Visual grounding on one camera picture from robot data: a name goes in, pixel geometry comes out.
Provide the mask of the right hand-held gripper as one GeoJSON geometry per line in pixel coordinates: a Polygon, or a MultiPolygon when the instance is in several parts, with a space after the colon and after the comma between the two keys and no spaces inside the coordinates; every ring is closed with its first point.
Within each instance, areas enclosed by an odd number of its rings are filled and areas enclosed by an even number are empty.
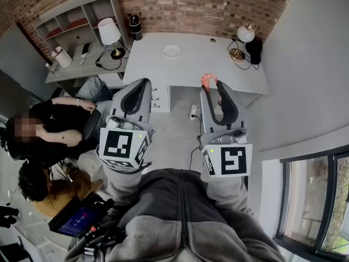
{"type": "Polygon", "coordinates": [[[221,115],[215,115],[210,94],[204,85],[200,90],[204,134],[198,137],[198,141],[204,163],[202,177],[249,176],[252,144],[248,143],[248,131],[245,129],[245,106],[227,84],[219,80],[217,87],[221,115]]]}

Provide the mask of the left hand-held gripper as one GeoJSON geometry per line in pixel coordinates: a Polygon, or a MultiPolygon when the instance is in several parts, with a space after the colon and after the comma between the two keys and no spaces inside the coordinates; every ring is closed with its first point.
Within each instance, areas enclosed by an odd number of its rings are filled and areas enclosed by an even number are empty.
{"type": "Polygon", "coordinates": [[[151,101],[152,84],[148,78],[128,84],[113,96],[98,146],[99,159],[111,170],[142,171],[152,165],[145,161],[155,133],[148,123],[151,101]]]}

